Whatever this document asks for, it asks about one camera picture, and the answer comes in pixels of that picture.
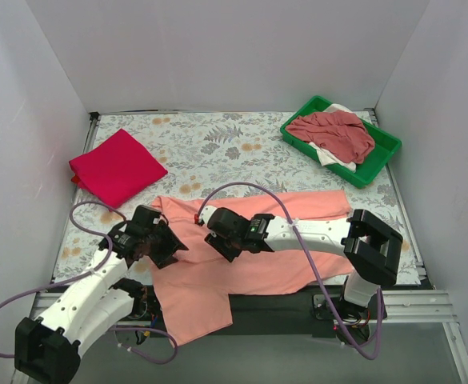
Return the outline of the salmon pink t-shirt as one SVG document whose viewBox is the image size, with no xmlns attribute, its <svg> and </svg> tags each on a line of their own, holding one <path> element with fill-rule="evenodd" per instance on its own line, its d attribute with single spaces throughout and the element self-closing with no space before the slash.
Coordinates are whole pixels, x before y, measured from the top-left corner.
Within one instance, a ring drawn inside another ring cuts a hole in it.
<svg viewBox="0 0 468 384">
<path fill-rule="evenodd" d="M 342 190 L 289 192 L 279 194 L 291 217 L 325 220 L 344 218 L 350 204 Z M 250 218 L 257 213 L 283 216 L 281 207 L 269 195 L 224 198 L 209 201 Z M 184 201 L 157 196 L 151 205 L 170 222 L 170 228 L 189 248 L 175 254 L 176 263 L 162 269 L 152 263 L 150 274 L 162 308 L 162 317 L 178 346 L 233 324 L 229 294 L 292 294 L 315 281 L 303 251 L 251 254 L 242 252 L 232 263 L 206 244 L 206 228 L 194 224 L 201 199 Z M 340 256 L 311 252 L 321 278 L 352 271 Z"/>
</svg>

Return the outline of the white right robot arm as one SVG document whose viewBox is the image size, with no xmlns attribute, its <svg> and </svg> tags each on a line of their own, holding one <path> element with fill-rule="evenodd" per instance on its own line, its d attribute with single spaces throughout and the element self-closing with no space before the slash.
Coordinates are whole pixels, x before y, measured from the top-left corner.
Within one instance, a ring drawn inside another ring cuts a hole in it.
<svg viewBox="0 0 468 384">
<path fill-rule="evenodd" d="M 348 218 L 288 223 L 273 214 L 247 219 L 224 207 L 206 206 L 196 223 L 208 229 L 205 241 L 229 262 L 243 251 L 280 252 L 303 246 L 346 258 L 354 272 L 344 284 L 339 306 L 349 318 L 368 309 L 378 288 L 397 281 L 403 237 L 368 210 L 356 209 Z"/>
</svg>

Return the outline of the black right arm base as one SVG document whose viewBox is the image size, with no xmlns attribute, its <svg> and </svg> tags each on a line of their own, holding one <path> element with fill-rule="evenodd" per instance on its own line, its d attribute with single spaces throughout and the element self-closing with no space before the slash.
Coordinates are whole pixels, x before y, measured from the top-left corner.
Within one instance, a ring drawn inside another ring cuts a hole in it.
<svg viewBox="0 0 468 384">
<path fill-rule="evenodd" d="M 378 294 L 374 294 L 369 300 L 368 307 L 346 302 L 340 293 L 333 293 L 330 298 L 352 339 L 360 347 L 368 346 L 376 338 L 376 330 L 370 329 L 370 320 L 377 321 L 379 318 L 386 317 L 382 298 Z M 317 320 L 325 322 L 341 343 L 352 346 L 348 337 L 341 330 L 339 322 L 323 294 L 313 296 L 313 316 Z"/>
</svg>

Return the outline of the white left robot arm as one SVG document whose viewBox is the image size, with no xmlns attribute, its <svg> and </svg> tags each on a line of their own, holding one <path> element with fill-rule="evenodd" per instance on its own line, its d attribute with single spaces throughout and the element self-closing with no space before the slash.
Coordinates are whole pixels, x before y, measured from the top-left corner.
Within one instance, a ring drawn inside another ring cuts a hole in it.
<svg viewBox="0 0 468 384">
<path fill-rule="evenodd" d="M 126 276 L 137 261 L 149 257 L 169 264 L 186 246 L 164 214 L 138 206 L 132 219 L 101 236 L 82 278 L 36 318 L 24 318 L 14 336 L 14 366 L 40 383 L 69 383 L 85 352 L 118 321 L 138 320 L 150 308 L 150 290 Z"/>
</svg>

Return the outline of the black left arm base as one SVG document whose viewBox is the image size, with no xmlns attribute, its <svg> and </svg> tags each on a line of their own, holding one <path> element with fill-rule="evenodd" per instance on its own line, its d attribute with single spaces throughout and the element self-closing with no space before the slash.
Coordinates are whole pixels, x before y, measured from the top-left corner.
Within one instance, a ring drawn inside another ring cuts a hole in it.
<svg viewBox="0 0 468 384">
<path fill-rule="evenodd" d="M 143 285 L 133 279 L 121 278 L 113 288 L 127 292 L 134 299 L 133 309 L 123 321 L 147 322 L 151 328 L 166 331 L 162 308 L 152 286 Z"/>
</svg>

